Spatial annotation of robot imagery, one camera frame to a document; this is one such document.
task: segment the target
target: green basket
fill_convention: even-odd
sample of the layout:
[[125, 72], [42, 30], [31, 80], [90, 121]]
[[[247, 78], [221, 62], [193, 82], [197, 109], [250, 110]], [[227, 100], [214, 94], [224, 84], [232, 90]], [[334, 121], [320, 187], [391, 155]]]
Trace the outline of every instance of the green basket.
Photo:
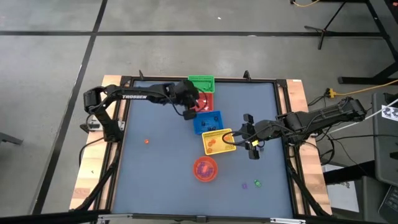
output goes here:
[[214, 93], [215, 85], [213, 75], [190, 75], [188, 76], [188, 80], [205, 93]]

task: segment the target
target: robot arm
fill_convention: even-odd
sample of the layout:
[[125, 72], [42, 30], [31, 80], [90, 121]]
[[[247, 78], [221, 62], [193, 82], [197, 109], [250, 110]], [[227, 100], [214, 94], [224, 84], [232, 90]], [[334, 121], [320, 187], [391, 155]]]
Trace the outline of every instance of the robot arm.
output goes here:
[[366, 110], [358, 100], [347, 97], [333, 106], [328, 106], [311, 112], [291, 112], [276, 117], [276, 121], [262, 120], [254, 124], [250, 114], [244, 114], [239, 131], [232, 131], [233, 136], [242, 136], [240, 142], [227, 142], [245, 147], [249, 151], [250, 159], [259, 159], [256, 146], [260, 141], [284, 137], [293, 146], [301, 145], [312, 133], [320, 134], [321, 131], [339, 122], [362, 121], [366, 116]]
[[[101, 100], [101, 93], [106, 98]], [[121, 87], [109, 85], [96, 87], [83, 94], [85, 111], [95, 115], [103, 126], [104, 140], [106, 142], [119, 142], [123, 132], [119, 129], [118, 121], [112, 120], [106, 112], [107, 107], [115, 100], [149, 100], [152, 103], [185, 106], [183, 117], [186, 120], [196, 117], [196, 112], [191, 109], [198, 106], [198, 89], [189, 80], [180, 81], [178, 84], [164, 83], [149, 87]]]

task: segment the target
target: yellow basket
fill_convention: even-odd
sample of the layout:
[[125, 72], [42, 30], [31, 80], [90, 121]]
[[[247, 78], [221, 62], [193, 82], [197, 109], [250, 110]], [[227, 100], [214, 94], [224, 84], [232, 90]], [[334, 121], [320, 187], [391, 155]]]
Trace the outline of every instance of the yellow basket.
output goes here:
[[[203, 139], [203, 146], [205, 147], [205, 154], [209, 156], [222, 152], [235, 151], [236, 146], [225, 144], [222, 140], [223, 135], [230, 131], [232, 131], [232, 129], [228, 128], [202, 133], [201, 137]], [[228, 142], [235, 142], [232, 134], [225, 136], [225, 140]]]

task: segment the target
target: concrete floor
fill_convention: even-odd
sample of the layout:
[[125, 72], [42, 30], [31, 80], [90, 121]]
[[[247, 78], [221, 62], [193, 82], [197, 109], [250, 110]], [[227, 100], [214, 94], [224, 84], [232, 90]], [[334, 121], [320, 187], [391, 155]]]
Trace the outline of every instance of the concrete floor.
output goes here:
[[[100, 4], [0, 0], [0, 30], [92, 30]], [[372, 4], [397, 41], [398, 25], [384, 2]], [[338, 6], [318, 3], [302, 9], [287, 0], [109, 0], [100, 30], [305, 31], [304, 25], [323, 27]], [[365, 5], [347, 4], [330, 30], [374, 32], [377, 27]], [[0, 216], [28, 212], [87, 43], [88, 37], [0, 36], [0, 130], [24, 139], [22, 146], [0, 144]], [[310, 101], [327, 87], [343, 93], [368, 87], [339, 85], [336, 78], [370, 77], [393, 62], [378, 38], [327, 38], [321, 51], [317, 44], [317, 38], [308, 37], [97, 37], [44, 212], [68, 210], [78, 151], [86, 141], [78, 127], [86, 118], [81, 95], [101, 84], [103, 75], [137, 75], [141, 69], [147, 76], [241, 77], [249, 70], [253, 78], [302, 79]], [[378, 91], [394, 93], [396, 87]], [[371, 93], [354, 97], [369, 108]], [[334, 136], [371, 134], [371, 127], [367, 121]], [[356, 162], [373, 159], [371, 138], [342, 143]], [[319, 146], [329, 149], [327, 142]], [[338, 144], [334, 161], [353, 164]]]

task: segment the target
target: green toy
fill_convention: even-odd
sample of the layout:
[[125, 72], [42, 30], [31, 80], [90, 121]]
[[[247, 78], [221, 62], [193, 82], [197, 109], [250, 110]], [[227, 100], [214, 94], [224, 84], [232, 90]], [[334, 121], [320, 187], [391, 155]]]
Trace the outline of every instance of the green toy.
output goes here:
[[259, 182], [259, 180], [254, 180], [254, 184], [256, 185], [256, 187], [261, 187], [261, 183]]

